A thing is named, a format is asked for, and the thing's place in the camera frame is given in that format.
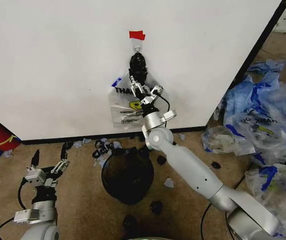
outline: logo on bag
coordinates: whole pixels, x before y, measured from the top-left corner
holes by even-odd
[[[141,101],[131,101],[129,103],[129,107],[134,110],[141,110],[142,109]]]
[[[119,94],[131,94],[131,95],[134,95],[133,93],[132,93],[132,90],[131,89],[129,89],[129,88],[119,88],[119,87],[115,87],[115,90],[116,90],[116,92]]]
[[[269,130],[268,128],[264,127],[264,126],[259,126],[258,129],[260,131],[263,131],[263,132],[267,132],[269,134],[274,134],[273,131]]]

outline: dark floor trim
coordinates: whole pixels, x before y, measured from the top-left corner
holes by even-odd
[[[268,38],[269,34],[272,32],[274,26],[278,22],[279,18],[281,17],[281,15],[285,11],[285,9],[286,9],[286,0],[282,0],[280,5],[276,9],[274,15],[272,16],[272,18],[268,22],[267,26],[265,27],[264,31],[262,32],[261,36],[259,37],[256,44],[254,45],[253,49],[251,50],[248,57],[246,58],[243,65],[239,69],[238,73],[236,74],[235,80],[231,83],[229,89],[232,89],[234,86],[236,86],[237,84],[239,84],[240,82],[243,81],[244,75],[245,75],[247,69],[252,64],[253,60],[257,56],[259,50],[264,45],[266,39]]]
[[[206,129],[206,126],[195,126],[195,127],[183,127],[183,128],[174,128],[171,129],[173,133],[185,133],[185,132],[199,132]],[[104,135],[90,135],[90,136],[75,136],[75,137],[63,137],[63,138],[48,138],[48,139],[34,139],[34,140],[25,140],[22,141],[24,145],[32,145],[32,144],[52,144],[52,143],[64,143],[64,142],[75,142],[75,141],[81,141],[83,138],[86,139],[101,139],[101,138],[107,138],[107,139],[118,139],[118,138],[129,138],[129,137],[136,137],[136,136],[143,136],[142,132],[126,132],[126,133],[113,133],[113,134],[104,134]]]

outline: pile of plastic bags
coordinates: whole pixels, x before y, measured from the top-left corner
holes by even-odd
[[[286,236],[286,83],[279,82],[284,61],[259,62],[248,71],[264,74],[257,84],[250,75],[229,90],[224,125],[202,134],[205,151],[250,155],[261,168],[247,171],[253,196],[282,223],[276,236]]]
[[[247,171],[245,180],[253,196],[282,223],[276,236],[286,236],[286,165]]]
[[[261,165],[286,162],[286,84],[279,82],[281,62],[252,67],[264,73],[257,84],[250,75],[225,95],[224,126],[202,135],[207,152],[251,154]]]

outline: white robotic arm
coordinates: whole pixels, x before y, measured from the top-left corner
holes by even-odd
[[[176,116],[175,111],[170,110],[161,115],[153,102],[156,96],[162,93],[162,87],[156,86],[149,92],[141,86],[143,82],[135,80],[135,73],[140,72],[143,66],[143,56],[139,56],[139,64],[135,64],[135,56],[132,57],[130,73],[131,89],[133,94],[141,100],[145,124],[142,131],[145,142],[150,150],[162,151],[169,165],[188,183],[188,185],[206,197],[216,208],[231,212],[228,216],[228,224],[234,234],[241,240],[268,240],[276,233],[280,226],[279,220],[251,195],[244,191],[234,190],[225,186],[217,176],[204,164],[193,152],[184,146],[173,145],[172,132],[162,127],[166,121]]]

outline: floor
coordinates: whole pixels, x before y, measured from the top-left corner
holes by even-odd
[[[286,59],[286,34],[272,33],[255,61],[268,58]],[[286,82],[286,68],[282,71],[281,80]],[[227,186],[232,187],[238,182],[249,165],[247,156],[206,153],[200,140],[201,132],[185,134],[184,141],[175,135],[177,144],[188,147],[210,167],[213,161],[220,163],[221,169],[211,168]],[[138,138],[117,140],[125,148],[143,146]],[[59,161],[61,143],[20,145],[13,151],[12,157],[0,158],[0,224],[20,210],[16,199],[17,188],[37,149],[40,149],[40,167],[51,166]],[[68,151],[70,166],[56,187],[61,240],[121,239],[125,235],[122,222],[127,214],[138,220],[141,232],[146,236],[177,240],[200,239],[200,220],[208,202],[191,190],[167,163],[159,165],[156,162],[159,152],[150,153],[155,176],[147,195],[141,202],[129,206],[112,198],[104,190],[101,183],[101,167],[93,166],[91,154],[94,150],[94,143],[90,142],[82,148],[72,147]],[[166,178],[173,179],[174,188],[163,185]],[[244,183],[240,189],[246,190]],[[30,207],[30,201],[35,196],[33,188],[25,185],[21,195],[25,205]],[[149,205],[152,201],[163,203],[163,211],[159,216],[153,215],[150,211]],[[4,240],[16,240],[27,228],[26,225],[9,223],[0,231],[0,235]],[[231,239],[223,212],[214,208],[209,210],[204,222],[204,238]]]

